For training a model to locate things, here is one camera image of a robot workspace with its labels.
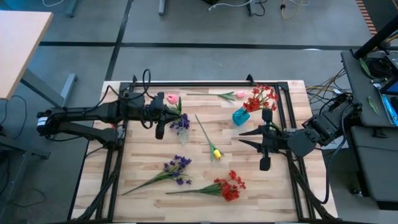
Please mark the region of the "yellow artificial tulip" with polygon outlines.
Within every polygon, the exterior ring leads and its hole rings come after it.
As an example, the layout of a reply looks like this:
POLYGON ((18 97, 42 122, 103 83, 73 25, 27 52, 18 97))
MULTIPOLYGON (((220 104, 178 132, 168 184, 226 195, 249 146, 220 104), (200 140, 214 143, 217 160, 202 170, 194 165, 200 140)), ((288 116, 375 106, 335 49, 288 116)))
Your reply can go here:
POLYGON ((196 118, 198 124, 200 125, 201 130, 203 131, 203 134, 206 137, 206 140, 208 141, 208 145, 209 145, 210 151, 211 151, 211 161, 214 161, 215 159, 220 160, 223 156, 223 153, 212 143, 212 141, 208 137, 208 135, 207 135, 207 133, 197 115, 195 115, 195 118, 196 118))

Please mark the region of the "tablet with blue screen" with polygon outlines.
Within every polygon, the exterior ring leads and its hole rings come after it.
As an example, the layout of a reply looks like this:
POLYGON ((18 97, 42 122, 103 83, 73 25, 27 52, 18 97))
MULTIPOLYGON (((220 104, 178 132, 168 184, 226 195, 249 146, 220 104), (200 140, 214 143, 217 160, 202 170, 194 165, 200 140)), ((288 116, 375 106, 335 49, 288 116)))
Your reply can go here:
POLYGON ((391 123, 398 126, 398 77, 393 78, 380 90, 382 102, 389 114, 391 123))

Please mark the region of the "blue textured glass vase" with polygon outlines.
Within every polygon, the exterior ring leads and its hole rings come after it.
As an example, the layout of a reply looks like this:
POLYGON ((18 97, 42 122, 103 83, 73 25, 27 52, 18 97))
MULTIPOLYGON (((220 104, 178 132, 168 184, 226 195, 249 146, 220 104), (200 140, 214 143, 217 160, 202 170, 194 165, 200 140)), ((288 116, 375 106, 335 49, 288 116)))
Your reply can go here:
POLYGON ((233 123, 237 126, 241 126, 250 118, 249 112, 247 112, 246 108, 240 108, 236 110, 232 115, 233 123))

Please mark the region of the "light wooden side table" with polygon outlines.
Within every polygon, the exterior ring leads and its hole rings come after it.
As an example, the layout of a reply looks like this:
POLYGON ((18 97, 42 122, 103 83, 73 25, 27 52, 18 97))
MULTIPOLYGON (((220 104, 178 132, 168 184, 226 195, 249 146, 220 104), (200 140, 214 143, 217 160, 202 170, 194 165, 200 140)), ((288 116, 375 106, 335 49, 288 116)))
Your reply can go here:
POLYGON ((0 100, 11 99, 22 83, 54 106, 67 104, 74 73, 58 93, 27 68, 52 18, 51 12, 0 10, 0 100))

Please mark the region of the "red artificial flower bunch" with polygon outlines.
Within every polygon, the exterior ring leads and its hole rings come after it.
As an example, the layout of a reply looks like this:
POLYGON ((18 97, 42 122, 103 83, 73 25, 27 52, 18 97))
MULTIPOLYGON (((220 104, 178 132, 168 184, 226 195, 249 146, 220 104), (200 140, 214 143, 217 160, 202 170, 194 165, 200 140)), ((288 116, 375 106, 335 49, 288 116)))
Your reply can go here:
POLYGON ((243 103, 243 108, 247 113, 261 109, 270 109, 271 111, 277 109, 279 97, 276 91, 270 86, 256 85, 252 94, 252 97, 249 97, 248 100, 243 103))
POLYGON ((167 194, 206 194, 224 198, 227 202, 240 198, 240 191, 246 190, 246 183, 237 174, 230 170, 227 178, 216 178, 212 184, 201 189, 183 190, 179 192, 167 192, 167 194))

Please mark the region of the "black slanted pole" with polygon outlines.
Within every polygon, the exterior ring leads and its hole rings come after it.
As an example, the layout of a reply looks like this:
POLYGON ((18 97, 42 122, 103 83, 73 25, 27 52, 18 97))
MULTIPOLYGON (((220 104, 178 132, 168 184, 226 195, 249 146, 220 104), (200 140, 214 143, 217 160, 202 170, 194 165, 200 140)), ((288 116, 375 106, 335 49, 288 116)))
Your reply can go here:
POLYGON ((354 58, 359 59, 366 56, 373 48, 377 47, 383 40, 389 37, 394 31, 398 29, 398 22, 391 21, 384 28, 382 28, 375 36, 368 40, 360 49, 354 54, 354 58))

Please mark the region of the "grey equipment cart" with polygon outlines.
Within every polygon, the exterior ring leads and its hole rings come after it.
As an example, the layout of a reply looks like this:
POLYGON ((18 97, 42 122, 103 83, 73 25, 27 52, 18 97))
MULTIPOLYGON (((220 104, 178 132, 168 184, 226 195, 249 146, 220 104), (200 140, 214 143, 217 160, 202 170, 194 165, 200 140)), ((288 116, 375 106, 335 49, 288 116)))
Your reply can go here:
POLYGON ((362 103, 359 118, 349 128, 349 146, 360 166, 361 190, 379 209, 398 211, 398 126, 391 123, 381 94, 362 71, 351 51, 342 51, 341 59, 353 95, 362 103), (368 104, 376 103, 377 115, 368 104))

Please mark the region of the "loose green leaf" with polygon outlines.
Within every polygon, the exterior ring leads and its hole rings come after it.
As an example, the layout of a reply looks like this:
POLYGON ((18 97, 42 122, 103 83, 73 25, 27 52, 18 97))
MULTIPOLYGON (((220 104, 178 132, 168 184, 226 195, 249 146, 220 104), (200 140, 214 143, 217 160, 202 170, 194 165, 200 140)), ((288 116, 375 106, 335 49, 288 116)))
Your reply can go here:
POLYGON ((368 66, 366 65, 366 62, 360 58, 359 59, 360 65, 361 65, 361 69, 363 71, 363 73, 367 76, 367 77, 371 77, 370 71, 368 69, 368 66))
POLYGON ((378 107, 377 107, 376 103, 374 102, 374 100, 371 98, 371 96, 368 96, 368 104, 369 104, 369 106, 371 107, 371 109, 372 109, 377 115, 380 115, 380 114, 379 114, 378 107))

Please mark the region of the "pink artificial tulip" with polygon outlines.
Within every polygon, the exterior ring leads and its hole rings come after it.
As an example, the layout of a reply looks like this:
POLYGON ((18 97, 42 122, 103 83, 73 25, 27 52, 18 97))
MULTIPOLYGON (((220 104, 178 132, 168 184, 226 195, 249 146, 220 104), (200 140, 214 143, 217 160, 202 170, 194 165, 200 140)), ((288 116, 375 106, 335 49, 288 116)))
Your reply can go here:
POLYGON ((180 114, 182 112, 182 101, 181 97, 173 94, 167 95, 167 101, 170 104, 169 109, 174 113, 180 114))
POLYGON ((236 98, 243 98, 245 92, 243 91, 231 91, 227 93, 187 93, 189 96, 217 96, 228 101, 235 101, 236 98))

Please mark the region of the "clear glass vase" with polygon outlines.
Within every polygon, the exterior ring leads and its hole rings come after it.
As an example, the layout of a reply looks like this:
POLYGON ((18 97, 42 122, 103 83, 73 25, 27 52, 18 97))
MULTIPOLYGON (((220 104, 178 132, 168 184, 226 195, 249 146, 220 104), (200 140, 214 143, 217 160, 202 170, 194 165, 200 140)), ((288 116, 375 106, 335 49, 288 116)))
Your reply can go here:
POLYGON ((177 131, 177 136, 181 144, 185 145, 188 142, 188 131, 186 128, 179 128, 177 131))

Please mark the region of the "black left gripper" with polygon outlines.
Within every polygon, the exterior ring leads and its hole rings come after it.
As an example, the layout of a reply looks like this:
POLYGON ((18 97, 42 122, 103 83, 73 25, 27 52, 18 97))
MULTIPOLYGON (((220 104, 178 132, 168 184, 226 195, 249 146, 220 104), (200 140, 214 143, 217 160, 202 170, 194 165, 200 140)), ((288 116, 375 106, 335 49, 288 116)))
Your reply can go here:
POLYGON ((144 111, 144 127, 150 129, 156 123, 156 139, 163 139, 166 124, 178 123, 182 117, 182 115, 172 113, 169 110, 167 105, 164 104, 164 96, 164 92, 158 92, 151 103, 146 105, 144 111))

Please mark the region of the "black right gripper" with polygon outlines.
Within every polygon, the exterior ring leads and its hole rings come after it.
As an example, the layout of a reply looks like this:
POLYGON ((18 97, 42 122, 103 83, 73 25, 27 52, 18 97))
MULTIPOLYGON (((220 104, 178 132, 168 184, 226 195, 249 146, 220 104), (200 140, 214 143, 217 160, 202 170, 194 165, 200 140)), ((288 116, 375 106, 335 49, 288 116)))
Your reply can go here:
POLYGON ((259 125, 252 131, 239 134, 240 136, 261 134, 261 143, 244 139, 240 139, 239 141, 254 147, 258 153, 262 154, 259 168, 261 171, 268 171, 271 168, 269 153, 279 153, 280 149, 287 149, 287 136, 272 122, 271 109, 262 109, 262 120, 264 121, 263 125, 259 125))

